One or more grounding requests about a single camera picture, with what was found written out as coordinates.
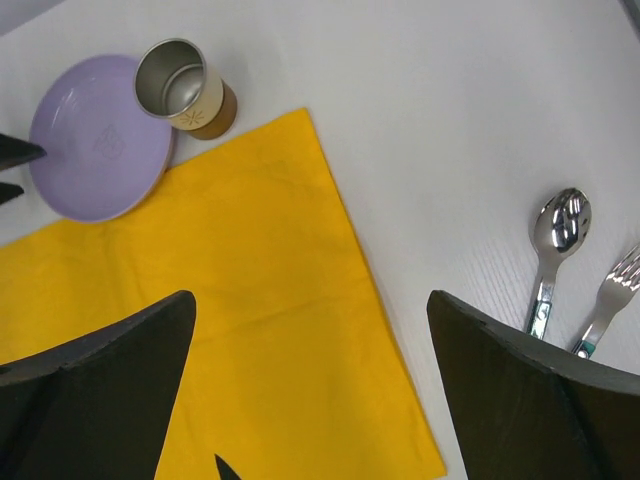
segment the silver fork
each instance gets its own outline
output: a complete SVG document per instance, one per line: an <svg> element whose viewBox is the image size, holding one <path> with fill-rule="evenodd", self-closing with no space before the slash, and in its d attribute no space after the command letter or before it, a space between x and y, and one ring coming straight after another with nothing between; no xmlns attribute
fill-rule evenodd
<svg viewBox="0 0 640 480"><path fill-rule="evenodd" d="M591 324L571 352L581 358L591 357L613 317L629 304L638 288L640 288L640 243L611 269L600 285L596 305L589 316Z"/></svg>

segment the napkin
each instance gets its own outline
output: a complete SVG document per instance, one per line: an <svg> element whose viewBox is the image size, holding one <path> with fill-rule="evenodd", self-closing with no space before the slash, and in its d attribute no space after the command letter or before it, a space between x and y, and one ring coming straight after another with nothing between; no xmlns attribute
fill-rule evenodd
<svg viewBox="0 0 640 480"><path fill-rule="evenodd" d="M174 168L123 217L0 249L0 264L0 363L195 294L157 479L446 473L306 110Z"/></svg>

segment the plate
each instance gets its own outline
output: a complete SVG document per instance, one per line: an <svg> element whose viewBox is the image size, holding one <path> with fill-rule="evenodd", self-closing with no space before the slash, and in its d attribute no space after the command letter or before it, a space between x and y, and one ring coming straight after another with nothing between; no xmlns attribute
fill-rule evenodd
<svg viewBox="0 0 640 480"><path fill-rule="evenodd" d="M153 190L172 152L168 122L136 103L137 61L102 55L67 70L46 93L30 140L47 155L29 164L49 206L79 222L101 222L131 210Z"/></svg>

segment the table surface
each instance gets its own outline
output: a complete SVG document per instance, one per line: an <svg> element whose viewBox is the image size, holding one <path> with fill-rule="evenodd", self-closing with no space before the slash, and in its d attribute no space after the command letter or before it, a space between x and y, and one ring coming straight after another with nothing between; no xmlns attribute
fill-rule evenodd
<svg viewBox="0 0 640 480"><path fill-rule="evenodd" d="M558 277L566 348L616 258L640 240L640 42L616 0L66 0L0 38L0 131L26 138L65 69L186 37L236 91L229 135L308 106L450 478L466 478L425 305L445 289L522 329L546 199L583 189L594 223ZM219 141L181 136L176 162ZM0 244L57 219L27 193ZM640 374L640 301L593 360Z"/></svg>

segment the stainless steel cup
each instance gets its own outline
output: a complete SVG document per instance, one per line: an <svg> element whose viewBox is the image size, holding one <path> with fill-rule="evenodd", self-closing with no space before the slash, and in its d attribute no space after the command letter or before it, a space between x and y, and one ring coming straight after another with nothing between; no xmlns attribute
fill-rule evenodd
<svg viewBox="0 0 640 480"><path fill-rule="evenodd" d="M216 138L233 123L237 101L218 72L188 40L164 40L144 54L134 88L140 107L199 139Z"/></svg>

